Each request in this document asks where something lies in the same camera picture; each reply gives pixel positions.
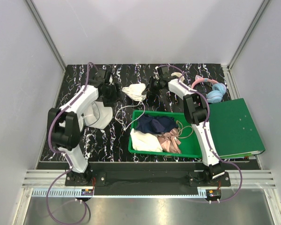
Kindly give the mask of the white bra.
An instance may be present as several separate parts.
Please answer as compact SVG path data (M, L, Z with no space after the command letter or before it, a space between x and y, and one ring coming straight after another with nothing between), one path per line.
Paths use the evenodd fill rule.
M125 93L131 100L138 102L137 105L127 105L127 106L119 108L114 116L115 120L122 125L124 131L126 131L129 128L129 126L131 126L135 121L137 121L145 113L145 105L143 102L147 97L146 94L143 94L145 89L146 89L146 85L144 83L130 84L128 87L123 87L121 89L121 91L123 93ZM118 119L118 114L125 108L137 107L140 105L143 106L142 114L139 117L137 117L136 119L132 120L128 125L126 125L123 120Z

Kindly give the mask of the white mesh laundry bag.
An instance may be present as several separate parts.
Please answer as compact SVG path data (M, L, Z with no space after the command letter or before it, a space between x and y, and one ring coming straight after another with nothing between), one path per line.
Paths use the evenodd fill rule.
M105 129L111 122L113 110L103 102L94 101L83 113L83 122L87 127Z

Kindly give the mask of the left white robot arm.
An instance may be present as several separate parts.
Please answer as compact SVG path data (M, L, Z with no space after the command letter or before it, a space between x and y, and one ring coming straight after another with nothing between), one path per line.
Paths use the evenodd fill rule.
M82 133L85 127L105 129L113 118L112 106L119 100L119 86L112 72L98 69L69 102L49 110L48 145L66 158L69 180L83 186L91 182L91 168L80 148Z

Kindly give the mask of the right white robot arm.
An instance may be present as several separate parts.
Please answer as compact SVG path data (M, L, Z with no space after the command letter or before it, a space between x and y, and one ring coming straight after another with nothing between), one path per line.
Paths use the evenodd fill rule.
M221 166L221 160L217 154L211 135L209 104L219 103L227 89L224 84L213 79L203 78L199 75L195 77L195 81L189 87L183 82L183 71L180 70L179 73L172 75L169 72L169 67L170 65L161 65L155 68L157 74L150 77L143 94L168 89L183 100L185 119L191 124L202 152L202 161L205 166L202 178L207 185L213 186L219 182L225 170ZM206 96L199 93L194 89L199 83L212 84L212 91Z

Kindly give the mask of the navy blue garment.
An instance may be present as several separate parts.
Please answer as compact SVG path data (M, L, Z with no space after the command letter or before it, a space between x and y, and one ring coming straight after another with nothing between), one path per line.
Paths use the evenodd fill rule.
M178 128L178 125L173 117L144 114L138 119L134 129L144 134L157 135L168 133L174 128Z

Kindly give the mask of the yellow mug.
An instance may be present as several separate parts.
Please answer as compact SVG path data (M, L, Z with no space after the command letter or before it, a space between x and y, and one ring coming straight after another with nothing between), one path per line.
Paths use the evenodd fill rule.
M178 79L180 82L184 81L184 76L182 75L182 73L180 72L174 72L171 74L171 77L173 77L174 79Z

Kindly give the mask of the cream white garment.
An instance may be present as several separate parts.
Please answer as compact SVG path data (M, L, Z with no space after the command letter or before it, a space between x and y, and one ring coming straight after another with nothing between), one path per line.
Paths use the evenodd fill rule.
M163 149L156 136L142 133L134 128L130 132L132 148L136 151L162 152Z

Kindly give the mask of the pink satin garment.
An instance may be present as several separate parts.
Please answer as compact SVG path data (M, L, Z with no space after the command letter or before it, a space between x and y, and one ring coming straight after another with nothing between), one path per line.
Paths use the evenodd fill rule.
M186 139L190 137L194 129L192 126L183 126L180 121L176 121L177 128L173 128L170 132L164 133L162 135L157 135L157 139L163 149L164 152L173 153L173 154L181 154L181 150L179 148L181 141L180 139ZM187 136L182 136L183 131L186 128L190 128L191 131Z

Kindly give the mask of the pink cat ear headphones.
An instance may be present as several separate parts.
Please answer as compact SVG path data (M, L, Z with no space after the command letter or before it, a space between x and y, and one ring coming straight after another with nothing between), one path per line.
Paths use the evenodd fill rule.
M212 84L212 91L206 95L207 101L210 104L219 103L222 101L223 96L227 92L227 88L223 83L219 83L216 80L203 78L199 75L195 76L195 81L191 84L191 88L194 87L199 83L211 83Z

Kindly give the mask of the green plastic bin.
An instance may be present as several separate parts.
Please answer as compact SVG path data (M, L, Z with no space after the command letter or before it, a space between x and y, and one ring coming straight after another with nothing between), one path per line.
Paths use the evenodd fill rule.
M201 158L199 142L183 113L133 112L128 150L135 154Z

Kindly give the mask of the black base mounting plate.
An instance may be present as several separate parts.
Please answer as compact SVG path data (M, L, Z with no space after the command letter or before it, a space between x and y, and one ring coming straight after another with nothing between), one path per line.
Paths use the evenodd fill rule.
M95 186L95 195L163 196L196 195L198 188L228 188L229 174L206 181L206 167L200 162L97 162L84 175L70 172L66 186Z

